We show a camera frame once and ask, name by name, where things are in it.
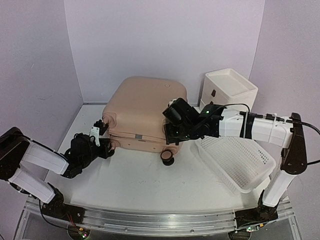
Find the pink hard-shell suitcase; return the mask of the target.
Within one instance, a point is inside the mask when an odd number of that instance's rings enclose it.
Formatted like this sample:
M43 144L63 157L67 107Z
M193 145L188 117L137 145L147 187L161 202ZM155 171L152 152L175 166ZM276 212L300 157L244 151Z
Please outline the pink hard-shell suitcase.
M172 165L181 146L167 144L163 111L178 98L187 99L187 90L178 81L126 78L102 112L112 148L159 153L164 165Z

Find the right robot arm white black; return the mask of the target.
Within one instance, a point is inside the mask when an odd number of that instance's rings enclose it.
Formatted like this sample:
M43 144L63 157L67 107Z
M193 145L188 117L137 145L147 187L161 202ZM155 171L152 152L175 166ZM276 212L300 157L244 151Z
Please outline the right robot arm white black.
M249 193L270 178L257 206L235 212L238 227L278 218L281 197L308 166L303 122L298 113L279 117L239 111L232 105L184 103L163 111L166 143L195 141L202 160L235 192Z

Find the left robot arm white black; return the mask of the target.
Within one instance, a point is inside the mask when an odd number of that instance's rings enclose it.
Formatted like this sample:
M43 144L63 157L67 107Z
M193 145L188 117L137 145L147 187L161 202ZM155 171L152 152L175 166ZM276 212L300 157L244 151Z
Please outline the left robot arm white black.
M0 137L0 178L17 191L36 198L40 212L48 217L80 224L85 209L65 203L64 195L52 184L32 175L25 164L30 163L66 179L83 172L96 158L107 159L114 154L109 138L103 135L108 124L99 120L89 134L77 133L65 153L43 145L12 127Z

